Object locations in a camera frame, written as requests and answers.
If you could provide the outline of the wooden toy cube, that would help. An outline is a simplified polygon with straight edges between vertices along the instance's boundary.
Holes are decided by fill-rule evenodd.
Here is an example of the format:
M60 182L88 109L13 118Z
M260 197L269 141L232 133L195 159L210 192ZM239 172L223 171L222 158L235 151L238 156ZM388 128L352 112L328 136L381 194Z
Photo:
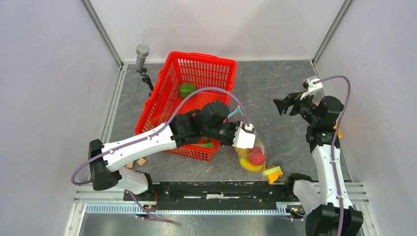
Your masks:
M129 162L126 165L126 167L129 168L129 169L134 169L136 165L139 165L141 167L144 167L144 166L147 165L147 163L148 162L147 162L147 160L145 158L140 158L140 159L138 159L136 161Z

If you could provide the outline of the green cucumber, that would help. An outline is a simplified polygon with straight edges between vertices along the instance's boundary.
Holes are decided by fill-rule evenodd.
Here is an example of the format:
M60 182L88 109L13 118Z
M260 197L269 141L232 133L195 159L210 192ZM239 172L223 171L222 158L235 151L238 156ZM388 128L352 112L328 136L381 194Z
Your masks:
M214 143L209 142L209 143L204 143L204 144L194 144L194 146L197 146L197 147L200 147L200 148L213 149L214 148Z

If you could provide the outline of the clear zip top bag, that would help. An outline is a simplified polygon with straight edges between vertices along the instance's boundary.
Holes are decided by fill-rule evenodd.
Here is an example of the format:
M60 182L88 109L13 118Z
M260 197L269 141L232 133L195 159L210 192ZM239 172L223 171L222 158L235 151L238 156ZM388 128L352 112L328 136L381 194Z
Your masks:
M238 105L227 118L238 125L233 147L238 154L240 165L247 171L263 171L267 156L266 148L253 125L246 125L242 108Z

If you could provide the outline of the yellow orange toy sandwich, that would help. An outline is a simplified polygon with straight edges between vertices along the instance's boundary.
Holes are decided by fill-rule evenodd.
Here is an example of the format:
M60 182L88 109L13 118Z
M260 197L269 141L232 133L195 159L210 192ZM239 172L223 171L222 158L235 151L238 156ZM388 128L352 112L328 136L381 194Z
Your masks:
M262 171L262 174L267 177L267 181L270 185L275 183L281 176L284 175L280 166L270 166Z

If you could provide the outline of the red apple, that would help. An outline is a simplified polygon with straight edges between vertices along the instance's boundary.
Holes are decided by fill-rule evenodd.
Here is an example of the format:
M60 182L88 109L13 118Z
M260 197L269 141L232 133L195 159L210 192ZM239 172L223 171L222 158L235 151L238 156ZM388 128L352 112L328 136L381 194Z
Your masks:
M266 155L259 149L253 149L249 152L247 160L252 165L260 166L265 162Z

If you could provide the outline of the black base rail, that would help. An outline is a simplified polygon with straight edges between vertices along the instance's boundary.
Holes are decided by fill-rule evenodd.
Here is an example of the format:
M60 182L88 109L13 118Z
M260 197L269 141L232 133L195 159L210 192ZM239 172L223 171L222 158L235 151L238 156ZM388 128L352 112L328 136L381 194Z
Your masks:
M154 201L157 210L273 210L277 202L298 201L285 183L267 181L163 181L134 198L125 192L123 199Z

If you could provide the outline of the yellow banana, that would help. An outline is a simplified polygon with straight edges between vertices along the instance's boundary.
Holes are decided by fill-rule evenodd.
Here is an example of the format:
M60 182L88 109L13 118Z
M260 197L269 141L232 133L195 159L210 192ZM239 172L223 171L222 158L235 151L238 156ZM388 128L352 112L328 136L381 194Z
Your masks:
M262 170L264 168L265 163L263 163L260 166L252 165L251 163L249 163L249 161L247 160L247 157L248 157L249 152L251 150L253 150L253 149L259 149L259 150L261 150L258 147L255 147L255 148L252 148L252 149L240 149L240 148L236 148L236 152L238 154L239 163L240 163L240 165L244 169L246 169L248 171L252 171L252 172L257 172L257 171L260 171L260 170Z

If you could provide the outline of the red plastic basket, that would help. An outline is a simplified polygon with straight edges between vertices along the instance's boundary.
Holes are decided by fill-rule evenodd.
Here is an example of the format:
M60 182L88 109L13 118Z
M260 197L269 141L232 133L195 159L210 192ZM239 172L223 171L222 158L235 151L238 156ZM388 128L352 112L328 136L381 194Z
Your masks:
M170 52L158 74L154 90L145 102L135 135L155 128L171 117L183 101L179 92L182 84L191 84L196 89L216 87L232 92L237 66L237 61L233 59L202 53ZM215 100L229 105L230 96L214 90L199 92L180 108L178 114L201 109ZM165 152L210 162L220 142L210 139L208 143L213 143L213 147L186 145Z

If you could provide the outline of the grey microphone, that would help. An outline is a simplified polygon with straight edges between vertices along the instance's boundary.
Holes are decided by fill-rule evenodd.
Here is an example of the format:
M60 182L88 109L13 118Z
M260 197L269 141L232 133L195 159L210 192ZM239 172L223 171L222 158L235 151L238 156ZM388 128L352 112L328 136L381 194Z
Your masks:
M140 72L144 69L146 58L150 53L149 46L146 44L139 44L136 48L136 66L135 69L137 72Z

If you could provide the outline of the green bell pepper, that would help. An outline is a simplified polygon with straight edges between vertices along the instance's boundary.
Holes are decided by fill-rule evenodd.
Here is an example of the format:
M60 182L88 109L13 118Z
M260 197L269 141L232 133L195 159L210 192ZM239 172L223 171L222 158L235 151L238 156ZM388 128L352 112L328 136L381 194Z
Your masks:
M179 87L179 96L180 98L186 98L188 95L196 91L197 88L193 84L182 83Z

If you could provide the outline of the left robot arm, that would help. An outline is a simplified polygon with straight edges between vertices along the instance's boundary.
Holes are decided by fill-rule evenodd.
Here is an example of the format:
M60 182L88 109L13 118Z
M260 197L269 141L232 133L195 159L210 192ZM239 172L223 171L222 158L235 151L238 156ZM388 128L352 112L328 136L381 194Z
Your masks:
M98 157L89 165L93 190L117 187L132 192L142 200L151 199L154 186L149 174L135 172L125 165L150 154L195 145L202 138L235 147L241 123L229 122L229 112L225 103L216 100L202 109L174 115L158 127L122 141L106 144L100 140L92 141L90 146Z

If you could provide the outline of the yellow window toy block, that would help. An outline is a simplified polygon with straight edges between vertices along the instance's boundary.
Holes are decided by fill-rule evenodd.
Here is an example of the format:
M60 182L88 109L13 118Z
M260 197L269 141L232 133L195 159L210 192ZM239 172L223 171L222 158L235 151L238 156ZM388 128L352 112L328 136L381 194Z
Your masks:
M337 129L338 129L338 122L336 122L336 124L335 124L335 126L333 127L333 129L334 129L334 131L336 131ZM342 132L341 132L341 130L340 129L338 129L338 131L337 131L337 137L338 137L338 139L341 139L343 136L342 136Z

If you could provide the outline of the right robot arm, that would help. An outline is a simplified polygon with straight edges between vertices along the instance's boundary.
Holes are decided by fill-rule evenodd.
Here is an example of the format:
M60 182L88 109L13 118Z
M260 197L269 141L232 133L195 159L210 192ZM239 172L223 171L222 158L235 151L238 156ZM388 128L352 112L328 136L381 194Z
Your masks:
M337 119L344 105L333 96L325 96L318 104L313 96L289 93L274 99L280 115L301 116L307 123L306 141L314 159L319 189L310 176L292 173L286 181L284 195L299 200L304 209L305 232L308 236L355 236L363 224L363 215L354 209L344 183L340 164L340 141Z

